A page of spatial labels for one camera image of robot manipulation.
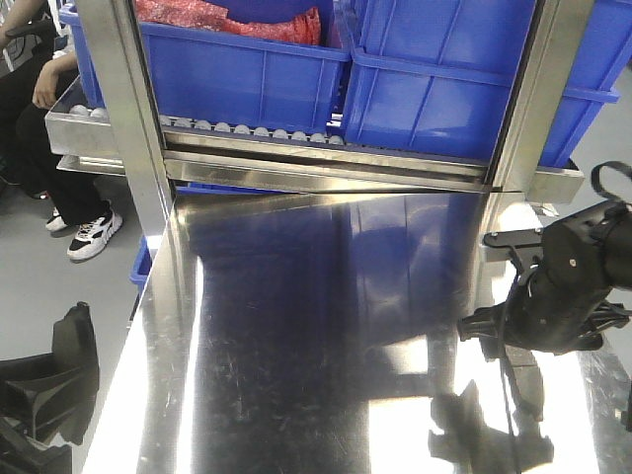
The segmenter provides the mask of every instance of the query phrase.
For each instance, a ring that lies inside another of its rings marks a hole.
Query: white roller
[[[255,131],[253,133],[255,136],[270,136],[270,133],[268,132],[267,128],[264,128],[262,126],[258,126],[257,128],[255,128]]]
[[[333,135],[330,139],[329,139],[329,143],[332,145],[344,145],[345,141],[338,135]]]
[[[174,126],[191,128],[193,126],[193,121],[190,118],[179,117],[179,118],[176,118],[176,121],[174,122]]]
[[[90,116],[90,109],[88,109],[86,106],[82,106],[81,104],[77,104],[76,106],[73,106],[68,112],[74,116],[83,116],[83,117]]]
[[[215,131],[223,131],[224,133],[230,133],[230,125],[225,121],[220,121],[215,124]]]
[[[313,141],[314,143],[326,143],[325,135],[322,133],[314,133],[309,137],[309,141]]]
[[[93,119],[109,120],[110,114],[108,114],[108,111],[105,110],[103,107],[98,107],[90,112],[90,117],[92,117]]]
[[[250,128],[247,125],[237,125],[234,130],[235,133],[240,135],[250,135]]]
[[[298,130],[292,134],[292,140],[307,141],[307,135],[305,134],[304,131]]]
[[[196,121],[196,125],[194,126],[194,128],[197,128],[198,130],[213,130],[211,124],[208,123],[206,120]]]
[[[283,130],[282,128],[277,128],[273,132],[273,138],[280,138],[282,140],[287,140],[288,139],[287,132]]]

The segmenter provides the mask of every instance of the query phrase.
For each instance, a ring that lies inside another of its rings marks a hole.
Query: metal shelf
[[[112,126],[68,111],[86,99],[76,80],[46,116],[53,152],[66,171],[124,176]],[[468,160],[353,145],[293,142],[164,126],[167,176],[174,180],[303,193],[415,191],[484,192],[487,167]],[[538,168],[528,198],[570,202],[584,176]]]

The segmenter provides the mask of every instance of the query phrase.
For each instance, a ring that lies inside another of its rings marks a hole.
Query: metal post
[[[593,5],[594,0],[538,0],[486,179],[494,189],[529,191]]]
[[[128,0],[77,0],[144,235],[162,235],[173,204],[164,139],[133,7]]]

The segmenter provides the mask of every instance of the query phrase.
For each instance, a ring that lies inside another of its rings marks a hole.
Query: black pants
[[[94,175],[57,170],[60,155],[50,152],[44,124],[48,112],[33,103],[33,90],[51,53],[37,52],[32,59],[0,78],[0,152],[18,171],[29,194],[47,191],[64,222],[90,222],[102,215],[108,203],[94,186]],[[77,71],[59,76],[57,98],[77,77]]]

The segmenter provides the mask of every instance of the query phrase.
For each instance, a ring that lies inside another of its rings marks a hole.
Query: person's hand
[[[36,87],[33,90],[33,103],[40,109],[50,109],[57,102],[55,89],[57,88],[59,74],[52,62],[49,61],[43,66]]]

